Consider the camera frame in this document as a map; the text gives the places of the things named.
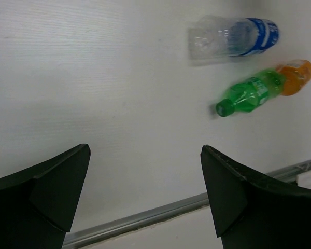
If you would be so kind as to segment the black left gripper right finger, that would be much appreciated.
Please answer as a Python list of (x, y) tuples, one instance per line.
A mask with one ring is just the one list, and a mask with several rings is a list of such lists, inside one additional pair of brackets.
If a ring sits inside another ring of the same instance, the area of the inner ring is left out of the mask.
[(224, 248), (311, 248), (311, 189), (267, 176), (208, 145), (201, 164)]

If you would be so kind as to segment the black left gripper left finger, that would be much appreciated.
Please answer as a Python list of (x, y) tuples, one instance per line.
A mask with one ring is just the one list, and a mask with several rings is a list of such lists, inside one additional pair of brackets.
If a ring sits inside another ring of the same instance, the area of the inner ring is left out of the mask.
[(91, 150), (80, 144), (0, 178), (0, 248), (61, 248), (70, 232)]

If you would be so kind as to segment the green plastic soda bottle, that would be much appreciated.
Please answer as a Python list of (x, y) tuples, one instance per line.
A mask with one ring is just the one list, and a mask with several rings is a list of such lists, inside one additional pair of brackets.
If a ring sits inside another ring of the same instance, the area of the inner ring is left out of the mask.
[(232, 85), (216, 104), (216, 112), (227, 117), (237, 112), (249, 113), (279, 96), (284, 89), (286, 77), (273, 68), (262, 70)]

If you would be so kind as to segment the orange plastic drink bottle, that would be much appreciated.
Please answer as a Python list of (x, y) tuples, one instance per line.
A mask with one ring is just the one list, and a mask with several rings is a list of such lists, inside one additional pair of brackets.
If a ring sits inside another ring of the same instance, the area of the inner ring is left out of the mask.
[(311, 63), (308, 60), (291, 60), (276, 67), (286, 77), (283, 96), (298, 93), (311, 80)]

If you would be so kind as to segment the clear bottle blue label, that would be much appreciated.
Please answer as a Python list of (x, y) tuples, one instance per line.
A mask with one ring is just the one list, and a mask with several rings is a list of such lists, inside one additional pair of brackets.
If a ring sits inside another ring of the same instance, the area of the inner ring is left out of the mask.
[(277, 44), (280, 31), (268, 19), (204, 16), (187, 35), (189, 60), (197, 66), (262, 54)]

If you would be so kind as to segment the aluminium front table rail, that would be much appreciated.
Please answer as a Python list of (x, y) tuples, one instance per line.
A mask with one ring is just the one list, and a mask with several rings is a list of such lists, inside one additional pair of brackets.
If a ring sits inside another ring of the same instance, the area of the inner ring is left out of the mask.
[[(308, 171), (311, 171), (311, 160), (269, 172), (267, 175), (282, 182), (296, 184), (298, 175)], [(208, 195), (202, 193), (155, 209), (70, 233), (65, 236), (62, 248), (82, 248), (207, 206), (209, 206)]]

